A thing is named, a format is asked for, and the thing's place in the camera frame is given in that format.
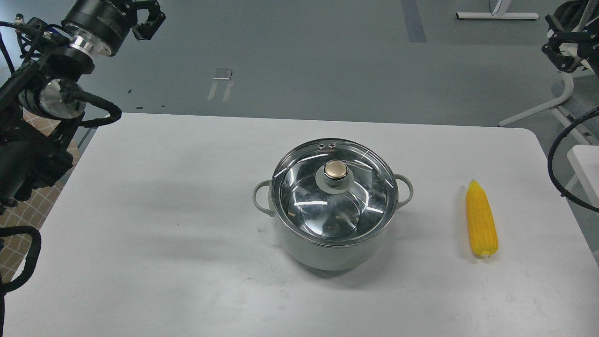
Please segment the pot handle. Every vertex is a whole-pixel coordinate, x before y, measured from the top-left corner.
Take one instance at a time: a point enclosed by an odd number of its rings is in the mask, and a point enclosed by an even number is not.
[[[410,202],[410,200],[414,196],[414,186],[412,186],[412,182],[410,182],[410,179],[407,179],[405,176],[402,176],[401,174],[394,173],[393,177],[395,177],[397,180],[401,180],[401,181],[405,182],[406,185],[408,185],[408,189],[410,190],[410,195],[407,197],[407,199],[397,203],[395,210],[398,210],[401,206],[404,206],[408,202]]]
[[[254,192],[252,194],[252,200],[254,201],[254,206],[256,206],[256,208],[260,212],[262,212],[262,213],[264,213],[264,214],[266,214],[266,215],[268,215],[270,217],[273,217],[274,214],[275,214],[275,211],[272,210],[272,209],[270,209],[270,208],[264,208],[264,207],[260,206],[258,204],[258,201],[256,200],[256,194],[258,193],[258,190],[260,190],[262,187],[265,187],[265,186],[270,187],[270,180],[265,180],[265,181],[263,181],[263,182],[261,182],[261,183],[259,183],[259,184],[256,185],[256,187],[254,188]]]

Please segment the stainless steel rim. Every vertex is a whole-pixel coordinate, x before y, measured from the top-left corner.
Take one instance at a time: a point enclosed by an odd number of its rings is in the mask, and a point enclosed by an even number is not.
[[[369,240],[374,236],[377,236],[390,223],[390,221],[394,215],[394,212],[395,212],[395,207],[398,202],[398,200],[397,200],[397,198],[398,198],[397,182],[395,181],[395,179],[391,182],[390,190],[388,193],[388,201],[387,201],[387,205],[385,207],[385,212],[383,214],[383,218],[381,218],[380,221],[376,225],[374,225],[370,231],[366,232],[362,236],[354,237],[354,238],[351,238],[348,240],[333,241],[333,240],[322,239],[319,237],[314,237],[314,236],[309,235],[308,233],[303,232],[285,214],[285,210],[283,208],[283,205],[282,205],[282,202],[280,199],[280,189],[282,186],[279,182],[281,181],[280,177],[284,176],[284,174],[282,173],[283,172],[282,167],[283,167],[283,164],[296,151],[302,149],[305,146],[309,146],[314,143],[318,144],[319,142],[324,142],[324,141],[326,141],[326,142],[330,142],[330,141],[348,142],[348,143],[355,145],[356,147],[363,149],[364,151],[368,151],[378,161],[378,163],[387,171],[387,173],[390,176],[394,175],[393,171],[391,170],[389,165],[384,160],[382,160],[382,158],[379,157],[378,154],[369,150],[369,148],[367,148],[359,143],[356,143],[356,142],[353,142],[350,140],[345,140],[345,139],[333,139],[333,138],[311,140],[309,142],[305,142],[305,143],[293,148],[279,161],[279,163],[275,167],[275,171],[274,171],[273,177],[271,179],[271,184],[270,184],[271,185],[271,188],[270,188],[271,198],[272,198],[278,219],[280,219],[281,222],[284,223],[284,225],[287,226],[287,228],[289,230],[294,232],[297,236],[299,236],[303,240],[308,241],[315,245],[331,247],[331,248],[345,248],[348,246],[354,246],[354,245],[360,244],[362,242],[365,242],[366,240]]]

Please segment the black cable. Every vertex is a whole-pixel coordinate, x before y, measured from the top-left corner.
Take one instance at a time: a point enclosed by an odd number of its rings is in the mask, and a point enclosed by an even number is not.
[[[6,22],[6,21],[0,21],[0,26],[2,26],[2,27],[10,27],[10,28],[14,28],[14,29],[18,29],[19,28],[14,23]]]
[[[570,191],[568,191],[557,180],[557,178],[555,177],[555,174],[553,173],[553,156],[555,155],[555,150],[558,148],[558,145],[572,130],[574,130],[574,128],[576,128],[578,125],[582,124],[583,122],[585,122],[591,118],[597,117],[597,116],[599,116],[599,107],[596,107],[593,110],[589,111],[588,113],[585,113],[582,117],[575,119],[572,122],[572,124],[570,124],[566,129],[564,129],[559,134],[559,136],[555,139],[555,141],[553,142],[553,145],[549,149],[549,154],[547,155],[547,169],[549,171],[549,178],[551,179],[551,182],[553,183],[553,185],[555,185],[555,188],[558,189],[558,191],[561,193],[561,195],[563,197],[566,197],[568,200],[572,201],[573,203],[575,203],[581,207],[593,210],[595,212],[599,212],[599,208],[594,207],[593,205],[587,204],[584,201],[582,201],[581,199],[577,198],[575,195],[570,193]]]
[[[22,33],[17,33],[17,43],[19,44],[19,49],[21,50],[20,57],[23,58],[24,55],[27,54],[27,50],[25,49],[25,47],[30,46],[31,41],[29,41],[25,37],[23,37]]]
[[[44,36],[44,31],[40,30],[37,33],[37,35],[35,36],[34,40],[31,42],[31,46],[29,47],[29,51],[23,57],[23,63],[25,63],[25,62],[27,62],[27,61],[29,61],[31,59],[31,57],[33,56],[33,53],[34,53],[35,49],[37,48],[37,45],[41,41],[41,37],[42,36]]]
[[[29,246],[29,251],[25,257],[25,266],[23,267],[23,271],[19,276],[17,276],[17,278],[9,283],[3,283],[2,275],[0,275],[0,337],[2,337],[4,334],[4,296],[6,293],[20,288],[31,278],[35,271],[35,265],[37,264],[38,257],[40,256],[41,236],[40,232],[35,227],[14,226],[0,228],[0,237],[19,234],[28,234],[31,237],[31,245]]]
[[[98,97],[94,94],[85,92],[79,88],[73,87],[68,81],[60,81],[60,94],[62,95],[65,102],[77,100],[81,102],[89,103],[95,107],[107,111],[110,116],[104,118],[96,118],[89,121],[81,122],[81,126],[84,128],[97,128],[103,125],[108,125],[118,121],[122,115],[121,109],[114,103]]]
[[[8,65],[8,69],[10,70],[10,74],[14,74],[14,65],[13,61],[10,59],[10,55],[8,54],[8,50],[6,50],[6,46],[4,45],[4,40],[2,40],[2,33],[0,32],[0,50],[2,51],[2,55],[6,60],[6,64]]]
[[[2,274],[0,274],[0,337],[4,336],[4,295],[6,295],[6,293],[2,289],[1,281]]]

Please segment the cooking pot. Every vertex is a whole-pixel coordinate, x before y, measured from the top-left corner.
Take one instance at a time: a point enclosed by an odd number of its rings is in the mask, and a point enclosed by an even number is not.
[[[409,189],[401,202],[396,180]],[[256,200],[266,186],[268,208]],[[413,194],[412,183],[365,146],[317,139],[287,153],[252,198],[258,210],[276,218],[277,238],[296,260],[317,269],[344,270],[382,247],[393,214]]]

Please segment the tape mark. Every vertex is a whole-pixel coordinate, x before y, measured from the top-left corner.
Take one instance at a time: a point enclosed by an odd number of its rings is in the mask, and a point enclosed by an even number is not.
[[[83,138],[81,139],[81,141],[77,145],[77,149],[81,149],[81,145],[83,145],[83,142],[85,142],[85,139],[89,136],[90,132],[92,132],[92,129],[91,128],[87,129],[87,131],[85,132],[85,135],[83,136]]]
[[[212,81],[212,87],[210,88],[210,92],[208,93],[208,100],[212,100],[214,95],[216,94],[216,86],[219,84],[217,81]]]
[[[424,35],[422,19],[420,18],[420,11],[418,11],[416,0],[401,0],[401,9],[404,12],[410,42],[426,43],[426,36]]]
[[[230,81],[227,84],[225,94],[223,96],[223,102],[229,100],[229,96],[231,96],[231,90],[233,90],[233,83],[234,83],[233,81]]]

